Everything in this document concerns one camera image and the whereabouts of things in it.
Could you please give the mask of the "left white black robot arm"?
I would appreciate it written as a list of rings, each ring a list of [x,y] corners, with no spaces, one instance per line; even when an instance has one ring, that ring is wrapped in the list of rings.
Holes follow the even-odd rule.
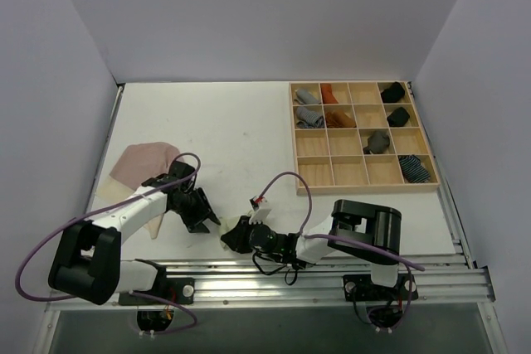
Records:
[[[135,293],[147,303],[173,293],[166,269],[146,259],[125,260],[123,244],[149,221],[172,212],[190,234],[206,234],[206,222],[220,221],[205,191],[196,187],[198,169],[175,160],[168,172],[151,177],[125,200],[65,228],[49,273],[49,285],[94,304],[114,294]]]

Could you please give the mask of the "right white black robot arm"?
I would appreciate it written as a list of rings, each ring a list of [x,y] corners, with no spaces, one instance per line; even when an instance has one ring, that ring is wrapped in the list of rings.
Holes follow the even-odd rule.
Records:
[[[295,272],[316,265],[339,251],[371,264],[368,287],[378,298],[398,288],[402,214],[390,207],[340,199],[331,215],[307,232],[280,233],[266,224],[271,208],[264,198],[251,200],[251,210],[220,228],[222,247],[250,254]]]

